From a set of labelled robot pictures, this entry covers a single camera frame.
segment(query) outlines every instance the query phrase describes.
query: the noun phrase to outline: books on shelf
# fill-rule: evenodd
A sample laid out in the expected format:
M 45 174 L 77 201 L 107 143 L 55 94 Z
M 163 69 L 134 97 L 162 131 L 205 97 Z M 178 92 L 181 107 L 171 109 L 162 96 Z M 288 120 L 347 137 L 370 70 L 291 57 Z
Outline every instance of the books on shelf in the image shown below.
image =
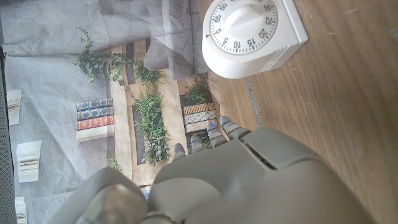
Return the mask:
M 102 100 L 91 100 L 83 103 L 77 103 L 76 109 L 77 111 L 83 111 L 83 110 L 101 108 L 105 106 L 113 106 L 113 99 L 111 97 Z
M 99 118 L 102 116 L 113 115 L 113 106 L 108 106 L 104 108 L 96 108 L 85 111 L 77 112 L 77 120 L 82 121 L 91 118 Z
M 26 142 L 17 145 L 17 169 L 19 183 L 39 180 L 40 151 L 42 141 Z
M 84 129 L 76 132 L 77 142 L 100 139 L 109 136 L 114 136 L 114 124 Z
M 89 128 L 101 127 L 109 124 L 114 124 L 113 115 L 103 116 L 100 118 L 91 118 L 77 122 L 77 130 L 84 130 Z

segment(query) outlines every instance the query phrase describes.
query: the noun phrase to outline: gray fabric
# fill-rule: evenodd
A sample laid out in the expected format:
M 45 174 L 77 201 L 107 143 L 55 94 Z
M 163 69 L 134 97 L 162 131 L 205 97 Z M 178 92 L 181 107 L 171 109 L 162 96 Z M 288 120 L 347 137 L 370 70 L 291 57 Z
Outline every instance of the gray fabric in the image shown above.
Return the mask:
M 7 56 L 81 53 L 79 22 L 93 39 L 93 50 L 152 38 L 148 68 L 170 68 L 174 79 L 208 71 L 195 0 L 13 1 L 3 3 L 0 12 Z
M 42 140 L 39 181 L 19 184 L 29 223 L 45 223 L 83 180 L 105 166 L 113 138 L 76 143 L 76 102 L 107 97 L 105 82 L 87 83 L 75 57 L 7 57 L 7 90 L 22 89 L 19 124 L 9 127 L 14 166 L 20 143 Z
M 76 143 L 75 103 L 110 97 L 103 80 L 88 84 L 72 65 L 84 48 L 76 22 L 89 32 L 93 50 L 151 38 L 144 65 L 189 78 L 207 69 L 200 19 L 195 0 L 3 1 L 0 13 L 6 87 L 22 89 L 19 124 L 10 126 L 14 165 L 17 144 L 42 140 L 39 181 L 19 184 L 16 170 L 16 195 L 25 197 L 29 223 L 46 223 L 114 152 L 112 137 Z

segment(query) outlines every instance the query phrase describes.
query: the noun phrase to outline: blue book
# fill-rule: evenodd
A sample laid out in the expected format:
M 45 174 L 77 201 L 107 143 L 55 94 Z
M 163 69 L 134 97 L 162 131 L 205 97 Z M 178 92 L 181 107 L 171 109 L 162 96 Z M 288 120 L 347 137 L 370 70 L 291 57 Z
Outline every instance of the blue book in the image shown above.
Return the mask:
M 111 97 L 102 100 L 91 100 L 89 102 L 77 103 L 76 109 L 77 111 L 83 111 L 105 106 L 113 106 L 113 99 Z
M 77 120 L 82 121 L 85 119 L 99 118 L 99 117 L 108 116 L 108 115 L 113 115 L 113 106 L 79 111 L 79 112 L 77 112 Z

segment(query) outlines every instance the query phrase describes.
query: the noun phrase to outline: white kitchen timer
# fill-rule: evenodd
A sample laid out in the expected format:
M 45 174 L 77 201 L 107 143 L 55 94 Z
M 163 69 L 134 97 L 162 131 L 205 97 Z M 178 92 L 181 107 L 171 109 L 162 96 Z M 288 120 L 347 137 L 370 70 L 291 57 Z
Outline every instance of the white kitchen timer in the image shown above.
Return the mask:
M 308 40 L 293 0 L 215 0 L 203 23 L 203 56 L 225 78 L 281 67 Z

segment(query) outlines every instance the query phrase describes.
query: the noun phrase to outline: red book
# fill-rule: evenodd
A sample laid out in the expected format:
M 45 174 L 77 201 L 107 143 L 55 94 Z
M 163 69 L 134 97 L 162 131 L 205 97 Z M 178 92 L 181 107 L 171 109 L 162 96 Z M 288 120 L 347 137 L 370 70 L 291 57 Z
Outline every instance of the red book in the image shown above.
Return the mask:
M 84 121 L 78 121 L 77 130 L 80 131 L 88 128 L 96 128 L 110 124 L 114 124 L 113 115 L 103 116 L 100 118 L 91 118 Z

